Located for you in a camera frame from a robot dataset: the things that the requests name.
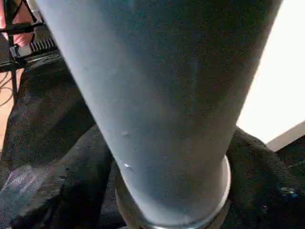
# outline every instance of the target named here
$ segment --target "wooden floor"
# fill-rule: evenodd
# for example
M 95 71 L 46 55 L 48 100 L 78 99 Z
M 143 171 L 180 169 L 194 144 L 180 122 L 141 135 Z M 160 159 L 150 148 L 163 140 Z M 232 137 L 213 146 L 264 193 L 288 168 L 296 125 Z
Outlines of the wooden floor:
M 19 86 L 20 77 L 23 70 L 20 69 L 17 72 L 17 84 Z M 12 97 L 12 84 L 10 79 L 10 73 L 0 73 L 0 150 L 3 146 L 4 135 L 6 131 L 6 124 L 13 107 Z

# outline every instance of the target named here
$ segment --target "metal pole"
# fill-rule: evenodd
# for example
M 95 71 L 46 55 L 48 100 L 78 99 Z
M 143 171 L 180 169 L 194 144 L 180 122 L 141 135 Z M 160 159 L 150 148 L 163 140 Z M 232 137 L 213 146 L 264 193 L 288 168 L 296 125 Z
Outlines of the metal pole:
M 4 1 L 4 15 L 5 15 L 5 24 L 6 27 L 10 27 L 13 24 L 13 12 L 12 12 L 12 6 L 10 1 Z M 13 98 L 14 98 L 14 103 L 17 100 L 17 77 L 16 77 L 16 68 L 15 68 L 15 61 L 14 58 L 12 57 L 12 54 L 10 52 L 10 47 L 14 46 L 14 37 L 13 35 L 8 34 L 8 50 L 9 50 L 9 61 L 12 63 L 11 66 L 11 83 L 12 83 L 12 90 L 13 90 Z
M 204 227 L 223 206 L 224 155 L 280 4 L 267 2 L 37 0 L 140 226 Z

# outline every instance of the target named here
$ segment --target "pole base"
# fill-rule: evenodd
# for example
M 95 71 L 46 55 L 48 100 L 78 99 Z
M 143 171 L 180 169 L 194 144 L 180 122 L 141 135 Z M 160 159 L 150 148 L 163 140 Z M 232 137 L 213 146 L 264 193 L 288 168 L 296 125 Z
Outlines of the pole base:
M 230 206 L 230 201 L 227 197 L 231 184 L 231 171 L 226 156 L 224 156 L 222 161 L 222 170 L 224 171 L 223 175 L 226 176 L 226 179 L 224 179 L 226 185 L 223 198 L 219 201 L 219 204 L 215 206 L 215 210 L 211 214 L 197 222 L 181 226 L 160 226 L 149 223 L 131 197 L 127 187 L 125 186 L 121 173 L 118 170 L 115 196 L 119 211 L 131 229 L 217 229 L 222 225 Z

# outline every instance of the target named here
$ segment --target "black cable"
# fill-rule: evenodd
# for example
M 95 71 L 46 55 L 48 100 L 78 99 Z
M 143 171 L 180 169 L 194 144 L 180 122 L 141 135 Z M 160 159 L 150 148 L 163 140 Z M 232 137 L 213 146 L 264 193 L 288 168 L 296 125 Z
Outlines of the black cable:
M 11 88 L 9 88 L 9 87 L 2 87 L 1 90 L 3 90 L 3 89 L 10 90 L 11 94 L 10 94 L 10 97 L 5 102 L 0 104 L 0 107 L 2 107 L 3 105 L 7 104 L 10 101 L 10 99 L 13 97 L 13 90 Z
M 3 77 L 3 79 L 0 81 L 0 83 L 2 83 L 8 77 L 8 75 L 9 75 L 9 73 L 7 72 L 5 74 L 5 76 Z M 9 78 L 6 82 L 4 82 L 3 84 L 0 85 L 0 95 L 1 95 L 1 92 L 2 92 L 3 89 L 11 91 L 10 97 L 5 102 L 1 103 L 0 107 L 2 107 L 3 105 L 7 104 L 9 102 L 9 100 L 13 97 L 12 89 L 9 88 L 9 87 L 4 87 L 10 80 L 11 80 L 11 78 Z

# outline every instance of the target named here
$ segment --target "white wall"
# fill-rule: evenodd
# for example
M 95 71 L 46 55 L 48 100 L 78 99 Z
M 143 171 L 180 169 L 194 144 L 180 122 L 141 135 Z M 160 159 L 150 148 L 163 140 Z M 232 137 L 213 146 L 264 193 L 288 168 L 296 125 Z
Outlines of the white wall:
M 264 143 L 273 141 L 274 150 L 305 134 L 303 124 L 293 136 L 285 137 L 285 143 L 274 143 L 305 121 L 304 10 L 305 0 L 283 1 L 237 121 L 240 128 Z

